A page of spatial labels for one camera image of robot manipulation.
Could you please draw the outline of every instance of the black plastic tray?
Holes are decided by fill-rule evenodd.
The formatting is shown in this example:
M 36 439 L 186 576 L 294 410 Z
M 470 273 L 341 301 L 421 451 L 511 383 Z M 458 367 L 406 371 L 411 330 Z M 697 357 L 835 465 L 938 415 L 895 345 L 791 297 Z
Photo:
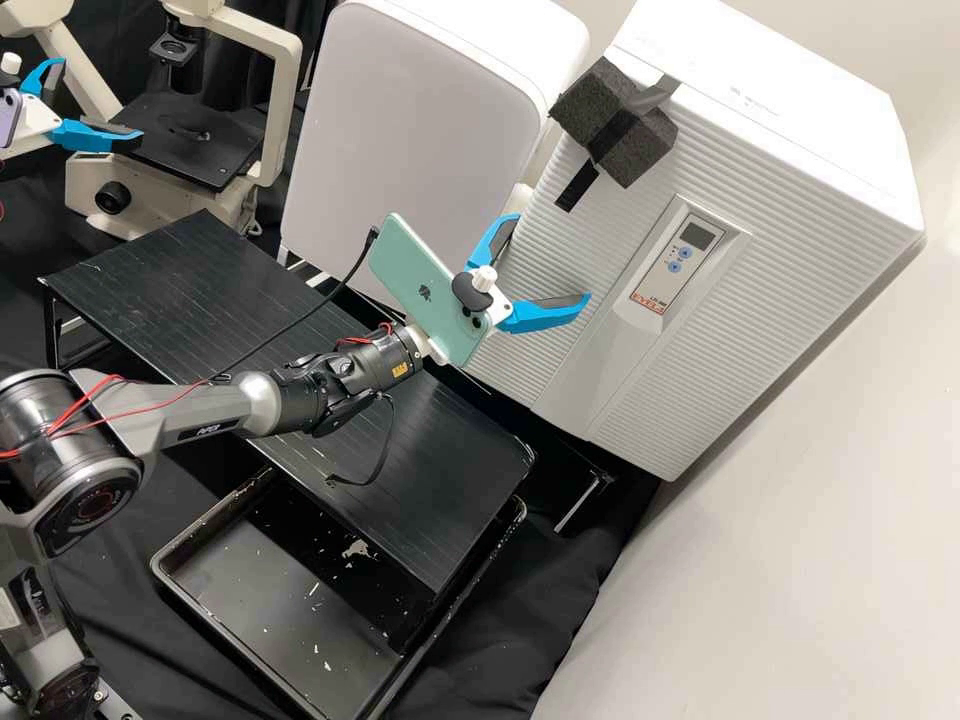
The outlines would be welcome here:
M 508 502 L 451 590 L 436 596 L 265 469 L 160 550 L 151 569 L 311 717 L 369 720 L 525 515 L 522 501 Z

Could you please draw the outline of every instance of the black velcro strap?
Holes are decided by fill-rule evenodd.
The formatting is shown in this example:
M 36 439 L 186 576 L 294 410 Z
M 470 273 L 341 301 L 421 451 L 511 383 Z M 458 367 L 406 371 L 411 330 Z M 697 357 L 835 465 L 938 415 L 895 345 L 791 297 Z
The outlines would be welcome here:
M 580 168 L 580 172 L 573 176 L 570 184 L 560 193 L 556 202 L 557 207 L 564 212 L 573 210 L 598 177 L 600 177 L 600 171 L 594 166 L 592 160 L 587 160 L 586 164 Z
M 600 131 L 594 135 L 593 140 L 587 146 L 593 161 L 600 162 L 603 160 L 607 153 L 613 150 L 613 147 L 623 140 L 638 122 L 640 122 L 640 118 L 629 110 L 618 110 L 610 118 L 610 122 L 600 128 Z

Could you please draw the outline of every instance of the white wall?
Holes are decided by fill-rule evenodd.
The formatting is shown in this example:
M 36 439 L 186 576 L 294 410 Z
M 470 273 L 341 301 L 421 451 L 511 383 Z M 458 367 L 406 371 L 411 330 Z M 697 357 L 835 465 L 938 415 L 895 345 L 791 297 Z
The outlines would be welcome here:
M 642 528 L 535 718 L 957 718 L 960 3 L 734 4 L 892 92 L 929 244 Z

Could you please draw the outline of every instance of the ribbed panel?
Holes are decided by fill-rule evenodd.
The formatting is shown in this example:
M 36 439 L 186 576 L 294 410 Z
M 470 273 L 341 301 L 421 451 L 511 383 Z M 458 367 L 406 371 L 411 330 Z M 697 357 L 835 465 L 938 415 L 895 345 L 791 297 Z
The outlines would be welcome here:
M 674 479 L 917 233 L 680 108 L 669 112 L 680 126 L 674 150 L 629 190 L 602 175 L 569 215 L 553 202 L 587 155 L 564 137 L 502 262 L 500 285 L 516 298 L 589 290 L 593 300 L 567 327 L 491 338 L 469 369 L 527 405 L 562 392 L 549 386 L 557 368 L 608 294 L 629 292 L 618 280 L 674 194 L 703 205 L 753 242 L 685 325 L 651 350 L 588 438 Z M 677 368 L 691 367 L 678 382 Z

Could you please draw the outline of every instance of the black foam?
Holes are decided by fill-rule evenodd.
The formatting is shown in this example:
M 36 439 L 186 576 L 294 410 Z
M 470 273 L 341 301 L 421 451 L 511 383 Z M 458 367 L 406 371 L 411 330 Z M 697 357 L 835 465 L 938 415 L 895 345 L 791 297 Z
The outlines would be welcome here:
M 550 111 L 624 188 L 670 152 L 678 133 L 660 108 L 642 116 L 627 109 L 627 101 L 640 91 L 616 65 L 600 58 Z

